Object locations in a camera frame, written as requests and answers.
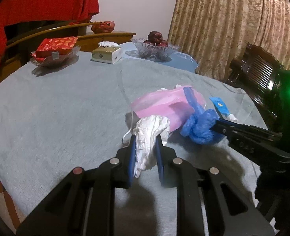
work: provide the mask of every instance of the metal screw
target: metal screw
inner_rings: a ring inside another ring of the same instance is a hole
[[[81,174],[82,172],[83,172],[83,169],[82,169],[81,167],[76,167],[76,168],[73,169],[73,173],[74,173],[75,175],[79,175],[79,174]]]
[[[112,165],[116,165],[116,164],[118,164],[120,162],[120,160],[118,159],[118,158],[112,158],[111,160],[110,160],[110,163],[112,164]]]
[[[173,163],[176,164],[176,165],[180,165],[182,163],[182,159],[181,158],[174,158],[173,159]]]
[[[219,173],[219,169],[217,169],[216,167],[211,167],[209,169],[210,173],[212,173],[213,175],[217,175]]]

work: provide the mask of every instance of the chair backrest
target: chair backrest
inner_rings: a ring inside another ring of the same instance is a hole
[[[242,71],[246,81],[252,88],[263,93],[270,92],[275,84],[276,70],[283,66],[263,48],[248,43],[244,52]]]

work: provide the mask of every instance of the red cloth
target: red cloth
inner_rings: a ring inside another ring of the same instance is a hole
[[[0,62],[6,48],[4,27],[40,20],[85,20],[99,13],[98,0],[3,0],[0,3]]]

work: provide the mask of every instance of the red packet with leaf pattern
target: red packet with leaf pattern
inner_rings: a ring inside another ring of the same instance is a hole
[[[35,58],[52,56],[52,52],[59,52],[59,55],[67,55],[72,52],[78,37],[64,37],[44,39],[35,52]]]

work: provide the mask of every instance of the pink plastic bag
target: pink plastic bag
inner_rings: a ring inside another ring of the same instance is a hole
[[[170,131],[175,131],[183,125],[190,115],[194,112],[188,104],[182,86],[174,90],[162,90],[145,94],[135,100],[132,104],[132,110],[139,118],[150,115],[166,116],[170,120]],[[206,107],[206,101],[201,93],[193,90],[197,102]]]

